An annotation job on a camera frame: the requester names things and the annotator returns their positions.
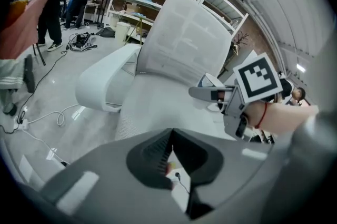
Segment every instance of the white office chair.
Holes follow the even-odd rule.
[[[119,112],[116,140],[163,128],[219,136],[211,114],[188,94],[205,73],[217,76],[231,35],[195,0],[166,0],[141,47],[127,44],[84,71],[76,98],[88,108]],[[107,90],[123,65],[138,55],[123,105],[107,105]]]

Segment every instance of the white ceiling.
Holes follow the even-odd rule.
[[[296,64],[307,67],[332,32],[334,13],[327,1],[243,0],[243,6],[265,33],[280,69],[291,71],[299,78],[295,82],[305,85]]]

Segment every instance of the gray floor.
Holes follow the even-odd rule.
[[[91,27],[79,31],[72,29],[62,32],[63,47],[52,52],[46,50],[52,43],[47,37],[47,45],[41,49],[46,66],[41,63],[39,56],[34,58],[35,81],[38,82],[51,69],[55,61],[62,56],[61,51],[65,50],[71,34],[87,31],[96,33],[98,30],[96,27]],[[25,119],[33,121],[50,112],[61,111],[70,105],[77,104],[75,86],[78,76],[101,58],[116,50],[113,38],[97,36],[95,44],[98,45],[95,50],[86,52],[68,51],[66,56],[56,63],[53,70],[42,80],[34,95],[25,105],[27,107]],[[23,56],[27,53],[32,53],[32,49],[26,51]],[[107,99],[107,101],[118,103],[123,100],[125,87],[128,87],[133,79],[130,74],[124,75],[126,77],[120,78],[109,89],[112,93],[115,93],[116,97]],[[21,107],[29,96],[30,94],[27,93],[25,87],[13,95],[18,107]],[[66,110],[64,115],[65,123],[62,126],[58,126],[56,123],[58,114],[52,114],[30,124],[27,131],[44,140],[51,148],[56,148],[57,154],[65,161],[73,162],[100,144],[114,140],[118,114],[76,106]],[[0,121],[2,125],[6,126],[7,130],[13,128],[13,119],[10,116],[2,114]],[[38,154],[46,158],[50,151],[43,143],[34,140],[22,131],[15,131],[11,135],[3,135],[2,133],[2,137],[4,137],[14,162],[18,166],[22,155]]]

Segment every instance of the black pants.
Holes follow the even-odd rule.
[[[54,43],[62,43],[60,26],[60,0],[48,0],[38,19],[38,42],[45,43],[47,30]]]
[[[83,19],[83,15],[84,15],[84,9],[86,6],[86,3],[88,2],[88,0],[73,0],[68,11],[67,11],[67,18],[66,18],[66,22],[65,22],[65,27],[70,27],[70,22],[73,19],[74,16],[77,16],[77,20],[76,20],[76,28],[79,28],[81,26],[81,22]]]

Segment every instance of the cardboard box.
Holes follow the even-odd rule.
[[[126,4],[126,13],[130,14],[131,12],[140,13],[140,8],[137,5]]]

